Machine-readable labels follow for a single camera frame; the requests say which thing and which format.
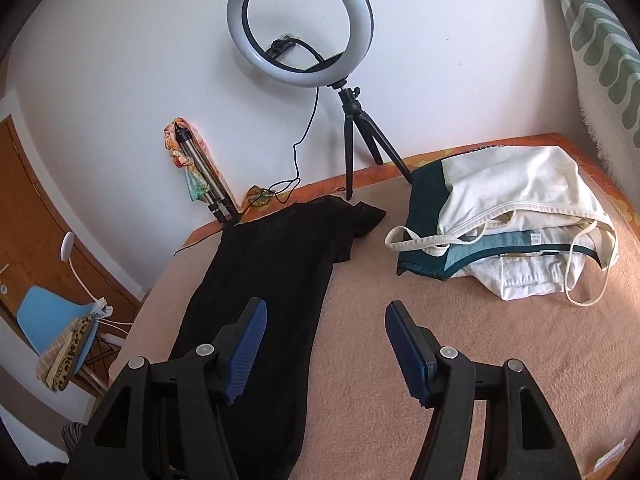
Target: blue gripper pad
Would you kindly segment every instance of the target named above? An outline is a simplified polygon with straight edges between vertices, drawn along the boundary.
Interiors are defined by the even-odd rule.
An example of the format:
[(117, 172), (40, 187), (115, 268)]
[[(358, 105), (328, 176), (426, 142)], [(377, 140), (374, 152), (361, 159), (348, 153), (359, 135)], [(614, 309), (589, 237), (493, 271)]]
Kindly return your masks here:
[(225, 402), (231, 404), (244, 392), (246, 380), (254, 366), (255, 355), (267, 327), (267, 304), (258, 302), (254, 313), (246, 324), (244, 333), (236, 345), (227, 368), (226, 386), (223, 391)]
[(385, 327), (409, 394), (425, 405), (430, 396), (428, 364), (411, 334), (411, 329), (415, 328), (417, 332), (417, 327), (400, 301), (393, 301), (386, 307)]

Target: ring light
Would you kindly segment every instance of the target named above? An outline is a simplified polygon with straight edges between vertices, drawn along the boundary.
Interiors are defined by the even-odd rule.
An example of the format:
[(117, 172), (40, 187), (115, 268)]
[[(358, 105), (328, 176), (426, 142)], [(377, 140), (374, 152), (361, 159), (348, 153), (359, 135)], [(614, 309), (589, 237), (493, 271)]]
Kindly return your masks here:
[(364, 59), (373, 38), (373, 13), (369, 0), (342, 0), (349, 16), (349, 42), (330, 62), (308, 70), (292, 68), (267, 56), (249, 29), (249, 0), (228, 0), (226, 22), (238, 50), (265, 75), (292, 86), (316, 88), (346, 78)]

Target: chair seat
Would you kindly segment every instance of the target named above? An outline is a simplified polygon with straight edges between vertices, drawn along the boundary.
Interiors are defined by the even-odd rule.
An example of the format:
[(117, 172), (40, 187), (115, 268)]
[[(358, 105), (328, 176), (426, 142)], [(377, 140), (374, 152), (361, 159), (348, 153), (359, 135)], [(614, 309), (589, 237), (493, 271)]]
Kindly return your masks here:
[[(93, 303), (78, 305), (46, 288), (34, 285), (25, 294), (16, 320), (31, 346), (38, 355), (42, 355), (72, 320), (89, 314), (93, 307)], [(89, 353), (97, 330), (98, 323), (95, 322), (78, 356), (74, 373), (80, 369)]]

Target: tripod leg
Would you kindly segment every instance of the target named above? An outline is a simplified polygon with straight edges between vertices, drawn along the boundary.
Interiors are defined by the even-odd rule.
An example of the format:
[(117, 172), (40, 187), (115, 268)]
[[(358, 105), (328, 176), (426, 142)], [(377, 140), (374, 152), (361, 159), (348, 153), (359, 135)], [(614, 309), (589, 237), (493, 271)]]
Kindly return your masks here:
[(353, 117), (344, 117), (344, 165), (347, 200), (353, 196)]
[(373, 137), (371, 136), (371, 133), (369, 132), (369, 130), (367, 128), (365, 128), (364, 130), (361, 130), (358, 127), (358, 121), (356, 121), (356, 127), (358, 128), (360, 135), (364, 139), (364, 142), (367, 145), (367, 148), (369, 149), (369, 151), (371, 152), (371, 156), (373, 157), (373, 160), (376, 162), (376, 164), (379, 166), (384, 164), (384, 161), (380, 156), (380, 152), (378, 151), (378, 147), (376, 146), (376, 141), (373, 140)]
[(361, 132), (367, 131), (368, 134), (376, 139), (378, 144), (385, 150), (385, 153), (391, 158), (391, 161), (396, 165), (396, 168), (400, 170), (402, 176), (407, 180), (410, 184), (412, 181), (411, 171), (404, 163), (404, 160), (400, 158), (398, 152), (394, 149), (391, 143), (385, 137), (385, 134), (382, 133), (378, 125), (373, 122), (373, 119), (369, 117), (366, 112), (362, 112), (354, 118), (356, 122), (356, 126)]

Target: black t-shirt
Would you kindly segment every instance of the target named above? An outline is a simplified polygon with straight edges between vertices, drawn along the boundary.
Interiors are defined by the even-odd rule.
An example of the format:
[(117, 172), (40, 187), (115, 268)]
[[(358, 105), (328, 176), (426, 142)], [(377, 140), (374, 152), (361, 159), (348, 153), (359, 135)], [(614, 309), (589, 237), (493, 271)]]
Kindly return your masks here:
[(293, 204), (225, 229), (182, 320), (171, 359), (212, 342), (252, 297), (267, 304), (267, 328), (244, 393), (220, 409), (240, 480), (289, 477), (305, 431), (309, 360), (334, 263), (385, 212), (335, 196)]

